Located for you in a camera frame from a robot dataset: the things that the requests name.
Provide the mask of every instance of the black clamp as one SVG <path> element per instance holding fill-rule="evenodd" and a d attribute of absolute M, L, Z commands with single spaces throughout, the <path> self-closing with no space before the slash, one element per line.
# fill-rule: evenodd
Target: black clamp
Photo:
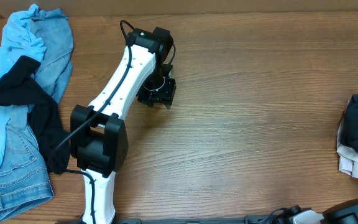
<path fill-rule="evenodd" d="M 128 34 L 127 39 L 128 45 L 136 44 L 145 47 L 150 53 L 156 55 L 154 71 L 136 94 L 137 101 L 151 107 L 154 103 L 163 103 L 170 109 L 177 88 L 175 79 L 170 77 L 173 65 L 163 64 L 173 46 L 170 31 L 156 27 L 151 33 L 136 28 Z"/>
<path fill-rule="evenodd" d="M 95 114 L 93 107 L 76 105 L 71 112 L 71 132 Z M 104 134 L 91 130 L 104 125 Z M 91 169 L 108 177 L 123 165 L 128 152 L 128 138 L 125 122 L 116 114 L 99 116 L 88 126 L 81 129 L 71 139 L 71 155 L 77 158 L 77 166 L 83 170 Z"/>

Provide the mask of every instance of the blue jeans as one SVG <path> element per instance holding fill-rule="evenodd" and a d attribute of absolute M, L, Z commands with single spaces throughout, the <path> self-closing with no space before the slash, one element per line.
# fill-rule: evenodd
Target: blue jeans
<path fill-rule="evenodd" d="M 0 167 L 0 222 L 52 199 L 47 166 L 27 125 L 28 107 L 12 106 Z"/>
<path fill-rule="evenodd" d="M 59 103 L 68 85 L 73 65 L 70 62 L 74 41 L 67 16 L 61 9 L 41 10 L 29 22 L 29 29 L 42 38 L 47 50 L 35 81 Z"/>
<path fill-rule="evenodd" d="M 26 29 L 46 46 L 44 59 L 40 61 L 41 66 L 34 74 L 34 79 L 58 103 L 73 70 L 70 62 L 73 37 L 67 16 L 60 9 L 47 12 L 39 11 L 36 6 L 34 16 L 27 22 Z M 10 108 L 10 120 L 4 127 L 5 154 L 0 167 L 0 221 L 12 218 L 53 197 L 45 161 L 38 151 L 37 140 L 27 125 L 27 114 L 32 106 L 7 108 Z"/>
<path fill-rule="evenodd" d="M 38 6 L 32 5 L 28 11 L 13 13 L 2 30 L 0 46 L 0 78 L 7 73 L 21 55 L 42 61 L 46 47 L 41 38 L 29 31 L 30 18 L 38 12 Z M 4 159 L 6 144 L 6 124 L 10 120 L 10 106 L 0 106 L 0 167 Z"/>

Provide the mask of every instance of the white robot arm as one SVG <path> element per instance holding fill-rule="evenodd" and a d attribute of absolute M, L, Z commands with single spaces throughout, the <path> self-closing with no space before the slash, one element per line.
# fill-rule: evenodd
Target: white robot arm
<path fill-rule="evenodd" d="M 77 158 L 78 167 L 87 173 L 84 175 L 86 202 L 82 223 L 110 224 L 114 221 L 114 177 L 127 154 L 124 121 L 134 98 L 137 96 L 139 102 L 148 106 L 163 103 L 169 109 L 176 90 L 175 80 L 170 78 L 172 61 L 163 64 L 174 46 L 168 30 L 156 27 L 151 33 L 134 29 L 126 42 L 122 60 L 103 91 L 87 108 L 77 105 L 71 113 L 72 132 L 97 113 L 94 121 L 71 139 L 71 154 Z M 104 134 L 90 128 L 97 125 L 104 127 Z"/>

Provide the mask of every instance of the black cable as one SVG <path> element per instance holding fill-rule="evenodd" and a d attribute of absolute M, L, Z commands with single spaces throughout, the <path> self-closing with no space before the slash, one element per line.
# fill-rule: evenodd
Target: black cable
<path fill-rule="evenodd" d="M 287 208 L 278 208 L 278 209 L 270 212 L 270 215 L 268 217 L 264 218 L 261 221 L 257 221 L 257 222 L 252 222 L 252 221 L 248 220 L 248 223 L 246 223 L 246 221 L 245 221 L 246 218 L 244 218 L 244 223 L 246 223 L 246 224 L 265 224 L 267 221 L 269 221 L 269 224 L 271 224 L 273 222 L 273 220 L 275 220 L 275 217 L 273 217 L 274 213 L 276 213 L 278 211 L 285 211 L 285 210 L 287 210 Z"/>
<path fill-rule="evenodd" d="M 66 169 L 64 172 L 67 173 L 72 173 L 72 174 L 81 174 L 86 176 L 87 178 L 89 178 L 89 184 L 91 184 L 92 186 L 92 197 L 91 197 L 91 216 L 92 216 L 92 222 L 93 224 L 96 224 L 96 217 L 94 215 L 95 210 L 94 210 L 94 179 L 92 178 L 91 174 L 87 173 L 87 172 L 83 172 L 83 171 L 78 171 L 78 170 L 70 170 L 70 169 Z"/>
<path fill-rule="evenodd" d="M 127 45 L 127 34 L 125 33 L 125 30 L 124 30 L 124 26 L 123 26 L 124 24 L 127 24 L 132 30 L 134 30 L 135 28 L 125 20 L 121 20 L 119 22 L 122 34 L 124 35 L 124 38 L 125 38 L 125 44 Z M 92 121 L 97 116 L 99 116 L 99 114 L 101 114 L 102 111 L 107 107 L 107 105 L 110 103 L 111 99 L 113 98 L 114 94 L 116 94 L 116 92 L 118 91 L 119 87 L 124 82 L 125 77 L 127 76 L 129 69 L 131 68 L 132 50 L 131 50 L 130 46 L 128 46 L 128 53 L 129 53 L 129 60 L 128 60 L 127 68 L 125 69 L 125 72 L 122 75 L 121 79 L 119 80 L 117 86 L 111 92 L 111 94 L 109 95 L 107 100 L 103 103 L 102 107 L 100 107 L 100 109 L 97 110 L 97 112 L 94 115 L 92 115 L 92 117 L 87 119 L 78 128 L 76 128 L 73 132 L 71 132 L 71 134 L 69 134 L 61 143 L 59 143 L 59 145 L 51 152 L 50 157 L 52 157 L 52 155 L 55 154 L 60 149 L 60 147 L 62 147 L 68 140 L 70 140 L 79 130 L 81 130 L 81 129 L 85 128 L 86 126 L 90 125 L 92 123 Z M 54 170 L 54 167 L 53 167 L 53 164 L 51 163 L 51 160 L 48 160 L 48 166 L 51 168 L 52 171 Z M 78 171 L 78 170 L 66 169 L 64 172 L 72 173 L 72 174 L 85 175 L 85 176 L 87 176 L 87 178 L 90 179 L 89 183 L 92 185 L 92 197 L 91 197 L 91 210 L 92 210 L 92 212 L 91 212 L 91 216 L 92 216 L 93 224 L 96 224 L 96 217 L 94 215 L 94 213 L 95 213 L 95 210 L 94 210 L 94 194 L 95 194 L 95 190 L 94 190 L 94 180 L 93 180 L 92 176 L 89 173 L 86 173 L 86 172 L 83 172 L 83 171 Z"/>
<path fill-rule="evenodd" d="M 173 62 L 173 59 L 175 58 L 175 54 L 177 52 L 177 48 L 175 47 L 175 44 L 172 44 L 172 45 L 173 45 L 173 55 L 172 55 L 171 60 L 168 62 L 168 65 L 171 65 L 171 63 Z"/>

